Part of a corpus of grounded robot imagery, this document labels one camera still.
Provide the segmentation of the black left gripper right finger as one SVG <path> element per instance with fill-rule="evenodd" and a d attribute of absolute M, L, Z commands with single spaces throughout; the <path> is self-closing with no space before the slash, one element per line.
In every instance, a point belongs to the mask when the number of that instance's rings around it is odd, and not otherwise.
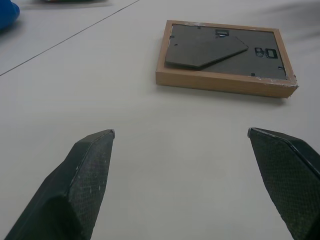
<path fill-rule="evenodd" d="M 264 186 L 295 240 L 320 238 L 320 155 L 302 139 L 251 127 Z"/>

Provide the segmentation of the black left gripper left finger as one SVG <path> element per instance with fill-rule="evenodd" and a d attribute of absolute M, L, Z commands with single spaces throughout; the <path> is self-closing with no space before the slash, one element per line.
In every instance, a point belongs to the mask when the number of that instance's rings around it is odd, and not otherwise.
<path fill-rule="evenodd" d="M 77 141 L 42 182 L 7 240 L 89 240 L 105 195 L 115 132 Z"/>

